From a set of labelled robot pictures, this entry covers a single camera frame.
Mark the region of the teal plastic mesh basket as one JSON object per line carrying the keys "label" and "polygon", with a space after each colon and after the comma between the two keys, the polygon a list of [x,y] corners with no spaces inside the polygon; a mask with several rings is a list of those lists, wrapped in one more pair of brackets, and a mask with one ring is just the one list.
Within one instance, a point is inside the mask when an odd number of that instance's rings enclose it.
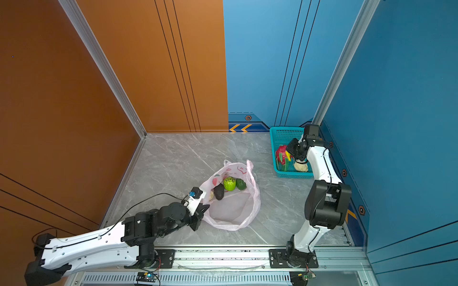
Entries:
{"label": "teal plastic mesh basket", "polygon": [[292,155],[287,155],[286,147],[293,139],[299,139],[304,133],[301,127],[272,127],[270,139],[273,156],[273,168],[279,178],[313,179],[312,169],[307,163],[306,172],[298,172],[293,164]]}

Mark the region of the red dragon fruit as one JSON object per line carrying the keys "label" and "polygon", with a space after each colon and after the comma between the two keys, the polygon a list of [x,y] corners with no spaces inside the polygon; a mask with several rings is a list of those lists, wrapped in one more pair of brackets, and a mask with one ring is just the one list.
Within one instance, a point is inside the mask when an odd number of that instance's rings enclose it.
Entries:
{"label": "red dragon fruit", "polygon": [[287,172],[292,163],[289,162],[285,156],[285,151],[287,151],[287,145],[281,145],[275,153],[275,162],[278,171]]}

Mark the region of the beige round fruit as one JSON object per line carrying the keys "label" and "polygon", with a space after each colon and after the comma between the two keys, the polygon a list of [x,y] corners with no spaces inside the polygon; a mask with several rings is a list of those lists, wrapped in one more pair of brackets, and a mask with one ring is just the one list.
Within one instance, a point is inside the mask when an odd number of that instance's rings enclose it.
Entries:
{"label": "beige round fruit", "polygon": [[294,169],[297,171],[297,172],[304,172],[304,173],[307,173],[309,168],[308,168],[308,164],[305,163],[305,162],[295,162],[293,164],[293,167]]}

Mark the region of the green apple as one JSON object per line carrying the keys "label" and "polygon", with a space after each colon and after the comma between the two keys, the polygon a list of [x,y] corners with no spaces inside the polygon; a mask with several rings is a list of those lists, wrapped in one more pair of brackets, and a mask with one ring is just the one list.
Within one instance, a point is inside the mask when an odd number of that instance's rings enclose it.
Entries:
{"label": "green apple", "polygon": [[237,181],[233,177],[227,177],[223,181],[223,186],[226,191],[234,191],[237,187]]}

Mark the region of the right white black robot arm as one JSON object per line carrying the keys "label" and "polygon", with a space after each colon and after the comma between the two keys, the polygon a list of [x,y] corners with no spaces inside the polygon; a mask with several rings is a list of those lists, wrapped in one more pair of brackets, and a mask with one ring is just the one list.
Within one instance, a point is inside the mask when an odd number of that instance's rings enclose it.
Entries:
{"label": "right white black robot arm", "polygon": [[294,138],[286,151],[297,163],[310,164],[314,176],[304,205],[305,222],[287,242],[286,261],[292,268],[317,268],[314,248],[324,234],[343,225],[352,190],[339,178],[319,137]]}

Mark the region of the pink plastic bag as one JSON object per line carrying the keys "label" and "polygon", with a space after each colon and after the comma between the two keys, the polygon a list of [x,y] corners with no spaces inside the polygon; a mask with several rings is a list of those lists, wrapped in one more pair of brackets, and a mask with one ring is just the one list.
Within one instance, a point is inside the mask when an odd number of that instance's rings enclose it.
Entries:
{"label": "pink plastic bag", "polygon": [[[238,231],[250,225],[261,208],[261,192],[253,168],[250,160],[245,163],[231,163],[226,160],[220,170],[201,184],[200,189],[206,193],[202,203],[209,205],[203,221],[216,229],[226,231]],[[241,179],[246,188],[225,190],[224,197],[217,200],[214,189],[229,177]]]}

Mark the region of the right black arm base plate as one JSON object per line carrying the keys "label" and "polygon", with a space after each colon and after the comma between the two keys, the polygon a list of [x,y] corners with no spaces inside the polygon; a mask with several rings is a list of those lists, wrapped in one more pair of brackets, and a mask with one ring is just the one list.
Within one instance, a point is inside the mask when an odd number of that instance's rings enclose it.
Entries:
{"label": "right black arm base plate", "polygon": [[285,249],[269,249],[270,267],[273,269],[280,268],[310,268],[319,267],[318,259],[315,252],[303,253],[294,250],[292,254],[287,254]]}

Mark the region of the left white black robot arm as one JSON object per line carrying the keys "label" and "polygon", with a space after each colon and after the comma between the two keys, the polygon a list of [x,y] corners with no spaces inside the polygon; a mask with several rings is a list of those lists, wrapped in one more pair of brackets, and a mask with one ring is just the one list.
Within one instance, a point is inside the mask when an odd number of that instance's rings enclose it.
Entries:
{"label": "left white black robot arm", "polygon": [[34,242],[35,259],[26,268],[26,284],[47,286],[92,268],[153,266],[156,239],[185,226],[196,231],[208,209],[209,205],[189,199],[140,212],[106,229],[74,237],[40,234]]}

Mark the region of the yellow mango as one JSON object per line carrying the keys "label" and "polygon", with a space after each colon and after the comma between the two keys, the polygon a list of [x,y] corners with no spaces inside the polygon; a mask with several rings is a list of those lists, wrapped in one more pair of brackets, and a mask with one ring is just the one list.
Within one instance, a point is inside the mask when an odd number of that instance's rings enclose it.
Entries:
{"label": "yellow mango", "polygon": [[290,154],[288,151],[285,151],[285,156],[286,156],[286,158],[287,158],[287,160],[288,160],[289,162],[292,161],[292,156],[291,156],[291,154]]}

